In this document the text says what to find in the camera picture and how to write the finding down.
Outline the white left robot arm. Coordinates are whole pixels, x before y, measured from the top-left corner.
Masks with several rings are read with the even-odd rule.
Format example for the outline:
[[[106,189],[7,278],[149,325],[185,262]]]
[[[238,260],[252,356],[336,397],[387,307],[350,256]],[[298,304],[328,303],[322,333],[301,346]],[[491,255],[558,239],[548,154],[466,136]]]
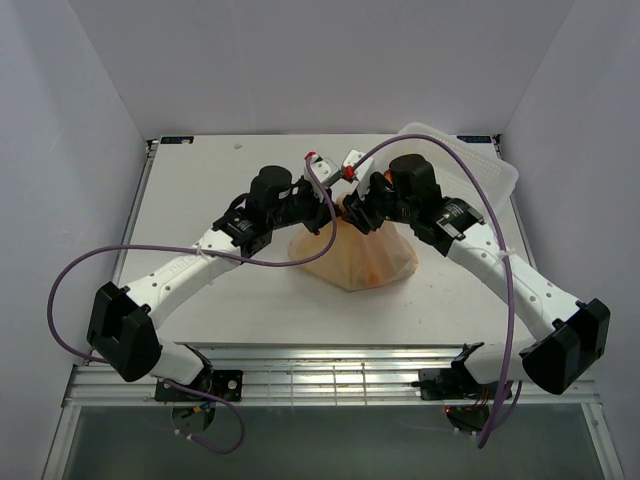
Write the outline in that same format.
[[[302,224],[318,233],[336,211],[328,188],[337,176],[337,167],[321,159],[310,161],[299,180],[284,167],[261,168],[249,191],[186,253],[125,286],[109,282],[97,291],[89,344],[127,382],[151,375],[177,383],[190,399],[205,397],[212,390],[210,362],[162,338],[159,328],[193,295],[268,246],[274,231]]]

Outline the banana print plastic bag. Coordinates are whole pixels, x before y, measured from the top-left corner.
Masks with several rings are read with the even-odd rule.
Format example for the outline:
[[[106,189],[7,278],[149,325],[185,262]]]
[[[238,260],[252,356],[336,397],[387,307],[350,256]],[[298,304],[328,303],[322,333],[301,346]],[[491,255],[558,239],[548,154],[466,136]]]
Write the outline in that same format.
[[[413,275],[419,265],[417,254],[396,229],[385,222],[367,235],[343,219],[331,249],[300,269],[348,292],[384,287]]]

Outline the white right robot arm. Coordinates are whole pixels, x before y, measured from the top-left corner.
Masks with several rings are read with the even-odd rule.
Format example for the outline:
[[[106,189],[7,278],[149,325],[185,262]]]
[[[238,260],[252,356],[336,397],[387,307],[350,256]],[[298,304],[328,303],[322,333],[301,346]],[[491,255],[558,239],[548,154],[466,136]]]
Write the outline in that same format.
[[[513,350],[509,370],[560,395],[599,360],[605,350],[610,309],[583,302],[544,278],[498,236],[469,203],[442,194],[433,166],[419,154],[391,161],[386,172],[371,160],[347,160],[345,180],[357,185],[345,197],[344,220],[368,234],[386,221],[408,225],[423,243],[474,275],[516,316],[532,339]]]

